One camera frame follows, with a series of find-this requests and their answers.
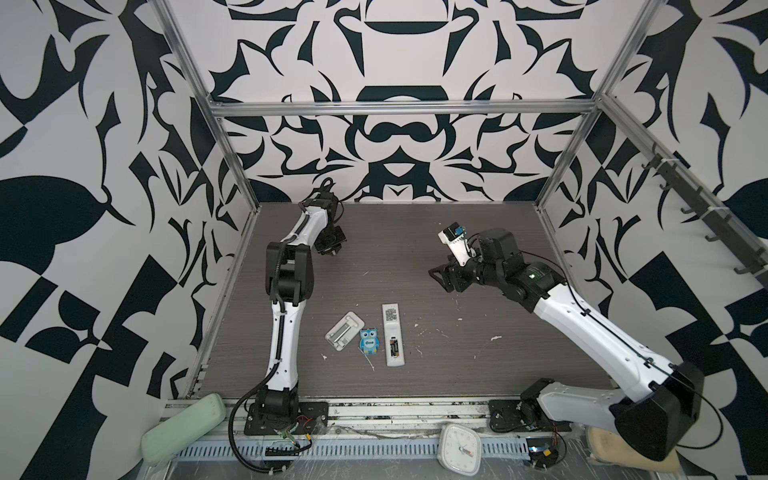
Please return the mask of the white remote control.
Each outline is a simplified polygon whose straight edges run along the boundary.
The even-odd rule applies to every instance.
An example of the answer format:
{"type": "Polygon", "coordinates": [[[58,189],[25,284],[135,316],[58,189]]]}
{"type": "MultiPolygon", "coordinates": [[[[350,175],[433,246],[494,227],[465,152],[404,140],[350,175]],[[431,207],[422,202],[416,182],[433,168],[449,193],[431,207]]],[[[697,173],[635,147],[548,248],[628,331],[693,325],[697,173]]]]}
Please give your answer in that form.
{"type": "Polygon", "coordinates": [[[383,304],[382,315],[384,326],[383,343],[385,344],[386,364],[388,367],[404,366],[405,359],[403,353],[403,337],[399,305],[397,303],[383,304]],[[398,357],[392,357],[390,355],[390,339],[392,337],[397,338],[399,341],[400,355],[398,357]]]}

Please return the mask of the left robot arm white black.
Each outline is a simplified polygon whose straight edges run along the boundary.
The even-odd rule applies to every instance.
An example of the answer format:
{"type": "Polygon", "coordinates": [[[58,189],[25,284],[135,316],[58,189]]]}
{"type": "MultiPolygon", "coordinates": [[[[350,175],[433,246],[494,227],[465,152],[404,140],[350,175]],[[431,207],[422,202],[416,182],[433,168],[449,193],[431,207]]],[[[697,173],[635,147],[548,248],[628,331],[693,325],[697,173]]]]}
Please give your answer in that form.
{"type": "Polygon", "coordinates": [[[338,197],[319,189],[299,203],[301,216],[280,241],[266,248],[265,287],[271,304],[272,339],[265,379],[249,396],[251,416],[266,426],[283,428],[298,416],[298,343],[307,301],[314,289],[312,255],[336,255],[346,236],[337,224],[338,197]]]}

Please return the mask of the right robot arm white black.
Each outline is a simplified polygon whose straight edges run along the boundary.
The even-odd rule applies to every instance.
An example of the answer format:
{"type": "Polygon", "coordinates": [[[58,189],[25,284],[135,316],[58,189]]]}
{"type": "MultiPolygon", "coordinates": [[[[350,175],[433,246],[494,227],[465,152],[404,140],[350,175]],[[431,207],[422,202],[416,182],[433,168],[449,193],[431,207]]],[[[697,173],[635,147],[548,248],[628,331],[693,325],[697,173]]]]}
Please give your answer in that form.
{"type": "Polygon", "coordinates": [[[438,234],[450,254],[429,275],[448,293],[494,287],[555,327],[615,383],[611,390],[540,379],[526,390],[551,421],[581,423],[620,436],[653,461],[664,460],[700,416],[704,375],[689,361],[672,363],[593,308],[552,266],[528,262],[514,235],[493,228],[468,235],[458,223],[438,234]]]}

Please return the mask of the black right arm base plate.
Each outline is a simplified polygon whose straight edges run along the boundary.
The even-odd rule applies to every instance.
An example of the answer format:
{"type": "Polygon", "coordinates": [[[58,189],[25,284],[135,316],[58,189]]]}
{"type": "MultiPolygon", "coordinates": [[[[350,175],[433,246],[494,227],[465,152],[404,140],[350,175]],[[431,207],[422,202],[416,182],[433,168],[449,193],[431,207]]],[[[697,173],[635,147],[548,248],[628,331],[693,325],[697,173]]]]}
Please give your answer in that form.
{"type": "Polygon", "coordinates": [[[529,432],[538,429],[538,416],[531,402],[491,400],[489,428],[495,433],[529,432]]]}

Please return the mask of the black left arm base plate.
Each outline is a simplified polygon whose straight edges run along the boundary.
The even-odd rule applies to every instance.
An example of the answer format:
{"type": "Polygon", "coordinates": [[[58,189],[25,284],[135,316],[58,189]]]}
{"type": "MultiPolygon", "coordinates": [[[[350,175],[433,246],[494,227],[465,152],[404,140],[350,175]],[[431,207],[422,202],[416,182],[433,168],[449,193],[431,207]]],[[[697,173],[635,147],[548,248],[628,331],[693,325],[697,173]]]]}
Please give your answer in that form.
{"type": "Polygon", "coordinates": [[[313,429],[324,426],[329,414],[328,402],[299,402],[296,405],[267,406],[264,401],[254,402],[248,410],[244,434],[265,436],[297,428],[313,429]]]}

